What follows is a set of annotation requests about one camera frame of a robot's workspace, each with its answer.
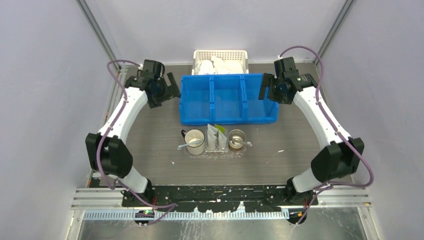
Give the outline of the white enamel mug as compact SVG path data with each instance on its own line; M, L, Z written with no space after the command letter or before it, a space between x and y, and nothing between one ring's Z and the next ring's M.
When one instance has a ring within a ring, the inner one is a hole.
M205 151L206 137L199 129L181 130L186 149L191 155L197 156Z

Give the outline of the white toothbrush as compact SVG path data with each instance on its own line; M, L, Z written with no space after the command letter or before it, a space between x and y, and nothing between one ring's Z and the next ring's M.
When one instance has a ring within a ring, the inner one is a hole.
M196 140L196 141L191 141L189 143L185 143L185 144L179 145L177 147L177 150L181 150L183 147L187 147L187 146L190 146L190 145L201 144L201 143L203 143L203 140L200 140L200 139L199 140Z

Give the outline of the small metal cup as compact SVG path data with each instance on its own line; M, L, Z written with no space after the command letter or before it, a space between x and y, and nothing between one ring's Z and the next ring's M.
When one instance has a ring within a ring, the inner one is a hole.
M228 134L228 146L232 151L239 151L245 146L246 134L240 129L231 130Z

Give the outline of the orange cap toothpaste tube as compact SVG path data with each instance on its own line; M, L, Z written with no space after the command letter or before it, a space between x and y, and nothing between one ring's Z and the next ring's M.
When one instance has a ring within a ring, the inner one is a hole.
M208 124L207 125L207 142L208 142L209 149L212 150L216 148L217 139L218 139L218 129L215 126Z

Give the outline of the clear square textured holder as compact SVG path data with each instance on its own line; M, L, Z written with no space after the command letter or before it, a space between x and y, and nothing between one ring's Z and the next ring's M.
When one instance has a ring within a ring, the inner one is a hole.
M216 148L215 149L209 149L208 148L208 133L207 133L207 137L206 137L206 152L212 152L212 153L227 153L229 151L229 146L228 146L228 138L227 138L227 146L224 149L220 149L219 148L219 144L218 144L218 132L217 132L217 141L216 141Z

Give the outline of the red cap toothpaste tube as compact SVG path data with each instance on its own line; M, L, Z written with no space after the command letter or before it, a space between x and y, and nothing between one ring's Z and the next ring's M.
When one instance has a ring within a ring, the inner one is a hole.
M218 146L220 149L225 149L227 146L227 137L220 130L218 131Z

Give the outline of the yellow green toothpaste tube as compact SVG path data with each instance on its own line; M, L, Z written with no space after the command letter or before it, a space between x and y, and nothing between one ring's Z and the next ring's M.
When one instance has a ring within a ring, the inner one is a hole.
M218 125L218 124L215 124L215 127L220 131L220 132L222 132L223 134L225 134L226 133L226 129L223 127L223 126L221 126L221 125Z

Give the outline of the clear oval textured tray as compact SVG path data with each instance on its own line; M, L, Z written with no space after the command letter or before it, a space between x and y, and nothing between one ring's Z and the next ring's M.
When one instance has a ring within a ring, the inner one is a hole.
M217 160L217 159L235 159L235 158L241 158L245 155L245 153L247 152L247 148L243 147L237 150L230 150L229 148L227 149L228 151L204 151L203 153L199 154L199 155L193 155L191 153L189 153L189 151L187 150L186 147L180 149L180 152L184 152L189 158L191 159L201 159L201 160L205 160L205 159L212 159L212 160Z

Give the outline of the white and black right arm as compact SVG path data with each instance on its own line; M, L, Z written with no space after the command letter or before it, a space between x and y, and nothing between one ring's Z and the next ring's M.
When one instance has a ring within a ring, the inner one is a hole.
M320 146L303 173L291 177L285 186L285 198L299 205L315 188L334 179L354 174L359 166L365 144L345 131L329 110L310 74L300 74L293 57L274 62L275 74L262 75L259 100L278 104L295 104L311 125Z

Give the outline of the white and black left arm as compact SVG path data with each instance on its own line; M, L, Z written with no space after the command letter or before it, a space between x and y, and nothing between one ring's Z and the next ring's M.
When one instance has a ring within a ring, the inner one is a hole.
M126 146L128 134L145 105L151 109L160 107L165 101L180 98L181 92L173 73L166 73L165 65L159 61L146 59L142 64L131 61L130 64L137 67L137 74L125 82L111 70L111 65L117 63L118 60L110 61L106 67L122 90L122 96L100 130L85 138L89 164L103 178L114 177L135 192L135 202L148 207L154 199L149 190L151 181L133 166L133 156Z

